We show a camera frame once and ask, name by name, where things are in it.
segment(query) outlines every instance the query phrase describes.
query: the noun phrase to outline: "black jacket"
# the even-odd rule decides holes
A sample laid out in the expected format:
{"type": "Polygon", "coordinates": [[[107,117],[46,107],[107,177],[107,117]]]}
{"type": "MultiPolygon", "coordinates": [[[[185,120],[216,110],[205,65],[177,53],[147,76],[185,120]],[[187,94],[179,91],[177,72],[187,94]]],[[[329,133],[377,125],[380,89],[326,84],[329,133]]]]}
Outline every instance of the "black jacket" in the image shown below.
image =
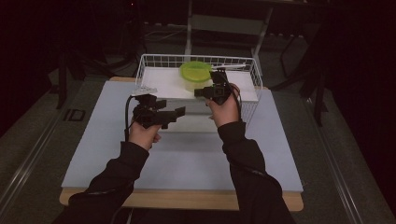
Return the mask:
{"type": "MultiPolygon", "coordinates": [[[[278,182],[265,172],[265,162],[256,141],[245,137],[245,123],[218,128],[243,223],[294,223],[282,199],[278,182]]],[[[110,223],[134,191],[134,182],[148,158],[142,147],[121,143],[120,156],[110,160],[86,191],[73,195],[69,206],[53,223],[110,223]]]]}

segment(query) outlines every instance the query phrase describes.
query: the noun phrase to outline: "chair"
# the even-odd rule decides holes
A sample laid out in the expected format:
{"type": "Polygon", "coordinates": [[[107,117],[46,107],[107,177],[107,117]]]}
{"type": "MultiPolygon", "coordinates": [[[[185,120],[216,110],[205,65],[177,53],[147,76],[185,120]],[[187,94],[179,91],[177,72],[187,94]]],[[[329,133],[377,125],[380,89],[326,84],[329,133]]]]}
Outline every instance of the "chair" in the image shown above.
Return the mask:
{"type": "MultiPolygon", "coordinates": [[[[320,23],[305,23],[302,25],[301,28],[301,34],[305,40],[305,42],[308,44],[308,46],[312,43],[312,41],[314,40],[318,30],[320,28],[320,23]]],[[[285,64],[284,64],[284,59],[283,59],[283,55],[285,54],[285,52],[289,49],[290,45],[294,42],[294,40],[298,37],[298,35],[294,35],[291,40],[289,41],[288,45],[286,45],[286,47],[282,50],[282,52],[280,53],[280,64],[282,66],[282,71],[283,71],[283,75],[285,77],[289,77],[291,76],[291,74],[288,74],[286,72],[286,68],[285,68],[285,64]]]]}

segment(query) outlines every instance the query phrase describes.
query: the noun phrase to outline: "white board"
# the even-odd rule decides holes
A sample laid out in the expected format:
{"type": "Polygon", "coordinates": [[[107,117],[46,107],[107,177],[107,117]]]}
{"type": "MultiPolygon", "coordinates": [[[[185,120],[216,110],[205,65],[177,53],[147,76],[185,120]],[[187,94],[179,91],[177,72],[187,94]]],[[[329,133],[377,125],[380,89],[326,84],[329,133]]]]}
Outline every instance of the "white board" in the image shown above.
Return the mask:
{"type": "MultiPolygon", "coordinates": [[[[125,102],[135,88],[132,82],[108,81],[98,99],[85,133],[70,162],[62,187],[87,188],[106,163],[120,155],[125,102]]],[[[136,189],[233,189],[229,164],[217,133],[165,133],[149,151],[136,189]]],[[[290,147],[272,93],[262,97],[247,129],[265,157],[267,172],[283,190],[302,192],[290,147]]]]}

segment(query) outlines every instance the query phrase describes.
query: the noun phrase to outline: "metal chair leg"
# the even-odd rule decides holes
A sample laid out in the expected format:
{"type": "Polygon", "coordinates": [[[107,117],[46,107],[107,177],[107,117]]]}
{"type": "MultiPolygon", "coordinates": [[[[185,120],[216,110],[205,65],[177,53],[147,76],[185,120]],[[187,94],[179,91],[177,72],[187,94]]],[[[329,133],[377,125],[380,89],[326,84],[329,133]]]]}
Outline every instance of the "metal chair leg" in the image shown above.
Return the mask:
{"type": "Polygon", "coordinates": [[[295,36],[289,41],[288,45],[286,45],[286,47],[285,47],[285,48],[282,50],[282,52],[280,53],[279,60],[280,60],[281,66],[282,66],[282,71],[283,71],[283,76],[284,76],[284,77],[289,77],[290,75],[288,75],[288,74],[286,73],[285,64],[283,63],[283,55],[285,54],[286,50],[290,47],[291,43],[294,41],[294,39],[295,39],[296,37],[297,37],[297,36],[295,35],[295,36]]]}

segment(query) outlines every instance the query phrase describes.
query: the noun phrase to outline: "floor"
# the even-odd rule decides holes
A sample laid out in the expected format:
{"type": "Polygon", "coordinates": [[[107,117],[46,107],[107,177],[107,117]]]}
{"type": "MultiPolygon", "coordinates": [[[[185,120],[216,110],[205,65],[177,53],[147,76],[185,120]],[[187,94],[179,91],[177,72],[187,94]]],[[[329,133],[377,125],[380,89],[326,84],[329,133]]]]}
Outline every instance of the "floor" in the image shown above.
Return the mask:
{"type": "MultiPolygon", "coordinates": [[[[169,34],[173,33],[148,33],[147,53],[183,54],[185,34],[169,34]]],[[[250,48],[238,43],[241,39],[194,35],[192,54],[250,57],[250,48]]],[[[278,58],[287,42],[282,36],[264,39],[259,54],[264,86],[285,80],[278,58]]],[[[288,72],[305,49],[305,42],[298,38],[285,55],[288,72]]],[[[131,63],[114,72],[130,77],[135,68],[131,63]]],[[[57,95],[47,93],[0,139],[0,223],[50,223],[62,211],[60,186],[89,121],[64,120],[64,115],[67,109],[77,109],[85,110],[88,118],[106,81],[87,71],[84,81],[68,78],[68,100],[62,109],[55,109],[57,95]]],[[[55,83],[56,75],[56,70],[49,74],[55,83]]],[[[296,83],[273,92],[304,186],[304,210],[292,213],[296,222],[396,223],[332,93],[325,91],[328,112],[322,113],[323,127],[319,127],[309,99],[298,94],[300,86],[296,83]]]]}

